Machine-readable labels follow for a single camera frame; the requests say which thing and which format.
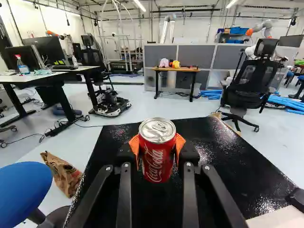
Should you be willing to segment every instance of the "coca-cola logo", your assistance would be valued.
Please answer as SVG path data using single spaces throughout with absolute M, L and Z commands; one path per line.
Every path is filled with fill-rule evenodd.
M 149 164 L 146 175 L 153 182 L 161 182 L 162 180 L 162 162 L 163 162 L 163 152 L 152 150 L 149 151 L 147 145 L 144 145 L 145 153 L 144 157 Z

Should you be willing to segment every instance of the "bottle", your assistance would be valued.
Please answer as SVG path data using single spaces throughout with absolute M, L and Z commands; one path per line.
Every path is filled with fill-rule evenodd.
M 78 68 L 78 62 L 77 62 L 77 59 L 75 58 L 75 56 L 73 55 L 72 56 L 72 61 L 73 61 L 73 65 Z
M 27 65 L 24 65 L 21 61 L 21 55 L 15 55 L 17 58 L 17 67 L 22 75 L 29 75 L 30 70 Z

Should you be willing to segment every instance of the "brown paper bag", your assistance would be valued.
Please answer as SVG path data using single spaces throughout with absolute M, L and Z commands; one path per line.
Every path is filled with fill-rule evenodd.
M 75 195 L 82 172 L 70 163 L 45 151 L 40 154 L 45 164 L 51 169 L 56 185 L 69 198 Z

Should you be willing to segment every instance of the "red can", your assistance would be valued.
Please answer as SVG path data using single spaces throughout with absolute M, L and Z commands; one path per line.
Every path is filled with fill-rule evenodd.
M 151 118 L 139 126 L 139 146 L 142 151 L 142 172 L 150 182 L 166 182 L 173 167 L 172 149 L 176 143 L 176 128 L 172 121 Z

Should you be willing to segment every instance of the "blue spray bottle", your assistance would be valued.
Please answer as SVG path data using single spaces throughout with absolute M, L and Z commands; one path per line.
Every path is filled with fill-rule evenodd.
M 30 70 L 27 65 L 24 65 L 21 61 L 21 55 L 15 55 L 17 58 L 17 67 L 22 75 L 29 75 Z

